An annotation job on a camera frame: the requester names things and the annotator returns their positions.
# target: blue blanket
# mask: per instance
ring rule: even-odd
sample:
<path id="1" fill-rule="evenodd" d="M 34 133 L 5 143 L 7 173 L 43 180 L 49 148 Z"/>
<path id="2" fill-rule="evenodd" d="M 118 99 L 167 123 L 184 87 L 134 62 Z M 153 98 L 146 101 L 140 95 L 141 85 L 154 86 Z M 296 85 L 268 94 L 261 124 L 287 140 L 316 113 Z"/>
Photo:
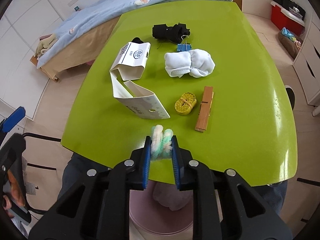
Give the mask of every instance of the blue blanket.
<path id="1" fill-rule="evenodd" d="M 41 58 L 37 68 L 47 63 L 59 51 L 92 28 L 120 16 L 123 13 L 161 2 L 178 0 L 150 0 L 143 5 L 136 5 L 137 0 L 101 0 L 79 12 L 75 12 L 54 31 L 59 40 Z"/>

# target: green table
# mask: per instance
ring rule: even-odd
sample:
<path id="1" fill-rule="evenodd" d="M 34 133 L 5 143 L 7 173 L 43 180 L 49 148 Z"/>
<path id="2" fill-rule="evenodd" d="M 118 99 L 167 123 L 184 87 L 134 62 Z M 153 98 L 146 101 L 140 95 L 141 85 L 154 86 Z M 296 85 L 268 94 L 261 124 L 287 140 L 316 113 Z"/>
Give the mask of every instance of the green table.
<path id="1" fill-rule="evenodd" d="M 181 22 L 190 28 L 193 49 L 208 51 L 216 67 L 207 77 L 172 78 L 164 54 L 177 45 L 152 37 L 155 24 Z M 145 72 L 134 82 L 153 91 L 171 116 L 141 119 L 112 94 L 109 70 L 120 48 L 134 37 L 151 43 Z M 213 86 L 208 128 L 195 131 L 199 107 L 175 112 L 185 92 L 202 99 Z M 289 179 L 297 169 L 297 139 L 284 84 L 270 55 L 236 3 L 189 0 L 152 5 L 125 13 L 85 78 L 72 106 L 61 144 L 91 160 L 114 167 L 144 144 L 151 127 L 171 128 L 179 146 L 211 169 L 233 168 L 251 186 Z M 150 179 L 174 183 L 171 160 L 156 161 Z"/>

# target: white paper box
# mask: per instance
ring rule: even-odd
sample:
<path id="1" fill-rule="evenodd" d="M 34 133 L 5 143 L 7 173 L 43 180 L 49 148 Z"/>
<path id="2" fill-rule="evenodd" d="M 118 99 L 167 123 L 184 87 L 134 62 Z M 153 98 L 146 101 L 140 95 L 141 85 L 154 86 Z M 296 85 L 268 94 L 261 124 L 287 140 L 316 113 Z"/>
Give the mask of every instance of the white paper box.
<path id="1" fill-rule="evenodd" d="M 141 78 L 149 50 L 148 42 L 142 44 L 129 42 L 120 50 L 110 69 L 113 96 L 140 118 L 167 119 L 170 116 L 155 93 L 131 81 Z M 122 80 L 126 81 L 124 84 L 132 91 L 134 97 L 117 80 L 119 74 Z"/>

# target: white sock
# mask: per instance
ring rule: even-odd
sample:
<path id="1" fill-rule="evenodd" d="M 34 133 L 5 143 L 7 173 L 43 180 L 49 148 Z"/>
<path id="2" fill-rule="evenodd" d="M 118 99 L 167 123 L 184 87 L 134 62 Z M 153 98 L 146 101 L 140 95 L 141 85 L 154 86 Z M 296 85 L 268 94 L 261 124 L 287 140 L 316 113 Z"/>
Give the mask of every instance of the white sock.
<path id="1" fill-rule="evenodd" d="M 189 73 L 193 77 L 205 77 L 212 73 L 215 63 L 210 54 L 202 49 L 166 53 L 165 70 L 171 77 L 182 77 Z"/>

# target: red box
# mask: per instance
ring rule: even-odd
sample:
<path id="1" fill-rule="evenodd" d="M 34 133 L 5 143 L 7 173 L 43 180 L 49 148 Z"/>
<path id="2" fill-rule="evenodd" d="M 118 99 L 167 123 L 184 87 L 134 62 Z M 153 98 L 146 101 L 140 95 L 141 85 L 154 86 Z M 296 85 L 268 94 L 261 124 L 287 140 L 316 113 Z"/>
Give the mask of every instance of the red box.
<path id="1" fill-rule="evenodd" d="M 283 27 L 300 36 L 304 30 L 304 22 L 284 9 L 280 4 L 272 1 L 271 21 L 279 30 Z"/>

